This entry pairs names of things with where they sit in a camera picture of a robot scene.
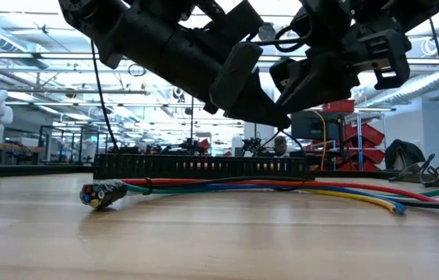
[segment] cable connector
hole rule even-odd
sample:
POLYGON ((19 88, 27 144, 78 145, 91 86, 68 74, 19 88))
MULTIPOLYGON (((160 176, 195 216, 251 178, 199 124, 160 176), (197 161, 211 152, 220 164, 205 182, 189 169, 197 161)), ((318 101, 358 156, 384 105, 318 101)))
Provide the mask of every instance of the cable connector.
POLYGON ((127 191, 128 185, 121 180, 104 180, 83 185, 79 198, 84 205, 101 209, 123 198, 127 191))

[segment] wooden tabletop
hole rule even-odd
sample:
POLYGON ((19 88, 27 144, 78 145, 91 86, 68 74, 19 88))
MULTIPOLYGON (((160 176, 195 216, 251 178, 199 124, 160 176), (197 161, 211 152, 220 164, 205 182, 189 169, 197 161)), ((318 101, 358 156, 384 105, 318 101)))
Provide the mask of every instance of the wooden tabletop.
POLYGON ((94 212, 79 201, 90 181, 0 179, 1 280, 439 279, 439 211, 238 191, 128 197, 94 212))

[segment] cable bundle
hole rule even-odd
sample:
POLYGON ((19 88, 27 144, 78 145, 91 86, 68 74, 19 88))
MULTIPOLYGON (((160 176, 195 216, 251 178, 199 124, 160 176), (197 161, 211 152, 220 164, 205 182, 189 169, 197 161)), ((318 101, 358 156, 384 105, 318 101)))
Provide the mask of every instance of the cable bundle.
POLYGON ((422 194, 403 191, 390 187, 380 187, 369 184, 351 183, 331 183, 304 181, 300 178, 291 177, 232 177, 218 180, 195 180, 195 179, 123 179, 108 180, 96 184, 83 186, 81 199, 83 203, 90 204, 94 208, 102 208, 128 194, 189 194, 208 191, 232 191, 232 190, 252 190, 252 189, 271 189, 276 191, 299 189, 312 194, 331 195, 342 198, 351 198, 360 201, 370 202, 387 208, 389 211, 402 215, 406 211, 406 206, 417 208, 439 209, 439 199, 432 197, 439 195, 439 189, 422 194), (88 187, 108 190, 105 191, 103 198, 107 197, 110 190, 118 190, 118 195, 111 195, 111 199, 102 201, 96 196, 95 202, 88 201, 88 187), (370 194, 351 189, 361 189, 369 191, 380 191, 389 195, 370 194))

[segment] blue wire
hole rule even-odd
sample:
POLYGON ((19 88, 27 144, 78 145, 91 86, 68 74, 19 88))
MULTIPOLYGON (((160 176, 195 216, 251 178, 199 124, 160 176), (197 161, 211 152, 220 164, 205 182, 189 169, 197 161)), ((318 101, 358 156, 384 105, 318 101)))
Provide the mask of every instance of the blue wire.
MULTIPOLYGON (((276 186, 263 186, 263 185, 233 185, 233 184, 214 184, 214 185, 208 185, 204 186, 203 188, 208 189, 210 191, 228 191, 228 190, 254 190, 254 189, 283 189, 286 187, 276 187, 276 186)), ((321 190, 321 191, 340 191, 348 194, 358 194, 367 196, 369 198, 377 198, 381 199, 383 201, 387 201, 389 203, 392 203, 396 208, 396 213, 399 215, 402 215, 406 211, 406 206, 402 205, 401 203, 398 203, 396 201, 393 201, 388 198, 383 198, 381 196, 375 195, 375 194, 369 194, 362 191, 355 191, 350 190, 344 187, 309 187, 308 189, 311 190, 321 190)))

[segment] person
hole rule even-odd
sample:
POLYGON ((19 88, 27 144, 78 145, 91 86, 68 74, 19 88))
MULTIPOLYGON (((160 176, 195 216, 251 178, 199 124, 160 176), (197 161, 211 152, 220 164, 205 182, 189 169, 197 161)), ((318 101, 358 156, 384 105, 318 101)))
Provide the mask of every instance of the person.
POLYGON ((287 154, 287 140, 283 136, 277 136, 274 140, 275 146, 273 149, 275 150, 275 154, 278 157, 286 157, 287 154))

